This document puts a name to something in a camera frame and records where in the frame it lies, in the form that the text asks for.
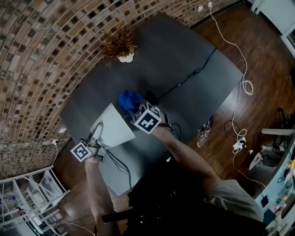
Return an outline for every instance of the potted plant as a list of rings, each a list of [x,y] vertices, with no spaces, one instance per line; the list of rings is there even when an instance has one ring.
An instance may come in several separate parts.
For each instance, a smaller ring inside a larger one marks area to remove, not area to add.
[[[111,34],[104,34],[104,41],[100,45],[103,57],[118,58],[121,62],[133,61],[137,46],[133,44],[132,33],[124,26]]]

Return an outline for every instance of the white shelf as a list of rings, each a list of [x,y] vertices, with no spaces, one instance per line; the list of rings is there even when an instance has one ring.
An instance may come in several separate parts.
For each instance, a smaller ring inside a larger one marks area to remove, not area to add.
[[[40,208],[41,206],[43,206],[39,210],[40,213],[43,213],[45,212],[49,204],[46,204],[47,203],[46,197],[44,196],[44,194],[42,193],[38,184],[35,182],[32,176],[29,177],[29,180],[31,181],[28,181],[27,192],[30,195],[33,203],[36,205],[37,208]]]
[[[13,180],[12,183],[13,183],[13,193],[15,194],[17,198],[18,204],[21,203],[20,207],[22,207],[26,213],[30,213],[32,211],[32,208],[29,206],[26,199],[24,198],[22,192],[20,191],[18,187],[17,182]],[[39,225],[42,224],[41,220],[38,217],[36,217],[35,213],[31,213],[29,218],[32,218],[31,223],[34,225],[36,230],[42,234],[43,233],[42,230],[38,227]]]
[[[55,179],[53,178],[53,176],[51,175],[50,171],[45,171],[43,177],[45,176],[45,178],[42,180],[42,183],[40,184],[43,188],[47,189],[49,192],[52,192],[53,194],[45,191],[44,189],[41,188],[41,191],[43,192],[43,194],[47,197],[47,199],[51,202],[52,206],[56,206],[59,201],[63,198],[63,196],[61,196],[63,194],[62,189],[59,187],[59,185],[55,182]],[[47,182],[49,179],[52,180],[51,183],[47,183],[44,184],[44,182]]]

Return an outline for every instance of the white flower pot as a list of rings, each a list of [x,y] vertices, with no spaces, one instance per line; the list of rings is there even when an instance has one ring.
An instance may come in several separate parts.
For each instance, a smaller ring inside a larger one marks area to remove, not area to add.
[[[133,61],[133,56],[134,56],[134,53],[130,53],[127,57],[118,57],[118,59],[120,62],[130,63],[131,61]]]

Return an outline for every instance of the wall outlet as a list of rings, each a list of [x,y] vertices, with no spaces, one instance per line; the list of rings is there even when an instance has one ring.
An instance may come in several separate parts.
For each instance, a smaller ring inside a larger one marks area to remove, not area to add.
[[[59,131],[59,133],[62,134],[62,133],[64,133],[65,131],[66,131],[66,128],[61,128],[60,131]]]
[[[198,7],[198,12],[202,11],[203,10],[203,6],[199,6]]]
[[[52,144],[56,146],[56,142],[57,142],[57,141],[58,141],[58,139],[54,139],[54,140],[52,141]]]

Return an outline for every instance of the dark gray table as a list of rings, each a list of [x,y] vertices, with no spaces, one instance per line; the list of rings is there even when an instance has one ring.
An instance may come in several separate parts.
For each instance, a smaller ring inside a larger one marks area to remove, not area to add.
[[[135,33],[135,43],[138,53],[131,63],[117,60],[109,68],[100,62],[71,94],[60,116],[74,142],[88,137],[90,127],[110,103],[124,116],[118,104],[119,93],[128,89],[144,95],[150,90],[159,97],[203,67],[215,49],[191,29],[162,14],[140,27]],[[199,74],[159,101],[159,108],[167,113],[171,122],[180,124],[183,141],[187,142],[241,78],[242,73],[216,50]],[[129,167],[135,185],[151,164],[170,155],[156,138],[129,126],[136,139],[111,151]],[[116,194],[128,190],[127,175],[118,171],[109,158],[101,164],[100,170]]]

